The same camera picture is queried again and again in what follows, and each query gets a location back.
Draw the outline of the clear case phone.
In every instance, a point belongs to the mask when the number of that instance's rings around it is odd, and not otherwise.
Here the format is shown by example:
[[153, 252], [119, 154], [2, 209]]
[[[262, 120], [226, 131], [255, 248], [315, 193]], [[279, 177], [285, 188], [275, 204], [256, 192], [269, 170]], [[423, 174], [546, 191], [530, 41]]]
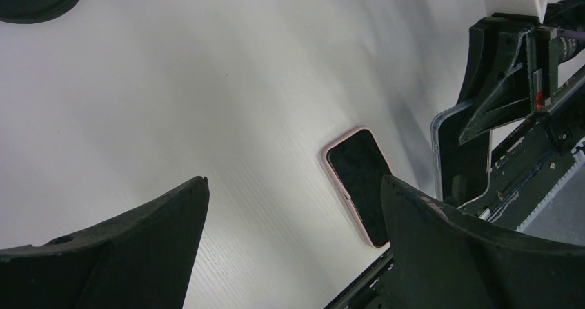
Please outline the clear case phone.
[[473, 100], [449, 108], [431, 123], [436, 197], [456, 208], [487, 193], [491, 173], [491, 133], [459, 143], [459, 129], [464, 125]]

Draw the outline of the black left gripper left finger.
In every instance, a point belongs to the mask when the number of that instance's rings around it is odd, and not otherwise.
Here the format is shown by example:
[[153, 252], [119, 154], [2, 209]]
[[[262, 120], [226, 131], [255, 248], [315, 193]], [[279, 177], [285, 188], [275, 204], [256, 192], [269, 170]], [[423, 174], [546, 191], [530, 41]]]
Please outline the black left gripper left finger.
[[1, 251], [2, 308], [181, 308], [208, 212], [206, 177], [42, 246]]

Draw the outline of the pink case phone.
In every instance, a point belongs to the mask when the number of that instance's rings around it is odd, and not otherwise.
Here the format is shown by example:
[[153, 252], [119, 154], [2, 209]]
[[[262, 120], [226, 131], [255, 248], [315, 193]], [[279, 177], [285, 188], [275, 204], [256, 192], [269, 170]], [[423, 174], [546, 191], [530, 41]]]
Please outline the pink case phone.
[[373, 132], [353, 128], [321, 150], [321, 161], [366, 243], [374, 248], [389, 244], [381, 181], [392, 171]]

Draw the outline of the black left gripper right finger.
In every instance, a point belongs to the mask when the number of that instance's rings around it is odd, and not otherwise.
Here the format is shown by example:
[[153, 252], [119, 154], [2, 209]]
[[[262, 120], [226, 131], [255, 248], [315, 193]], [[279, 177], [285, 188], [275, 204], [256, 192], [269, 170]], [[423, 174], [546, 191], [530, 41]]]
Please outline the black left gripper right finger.
[[381, 206], [408, 308], [583, 308], [584, 248], [493, 225], [392, 175]]

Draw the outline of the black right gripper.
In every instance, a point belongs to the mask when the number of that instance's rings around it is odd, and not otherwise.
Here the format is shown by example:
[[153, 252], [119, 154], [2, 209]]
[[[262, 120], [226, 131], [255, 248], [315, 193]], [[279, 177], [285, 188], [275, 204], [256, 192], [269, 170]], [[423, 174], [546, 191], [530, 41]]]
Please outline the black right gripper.
[[484, 17], [469, 29], [459, 102], [469, 101], [457, 130], [459, 144], [549, 111], [559, 88], [559, 29], [537, 17]]

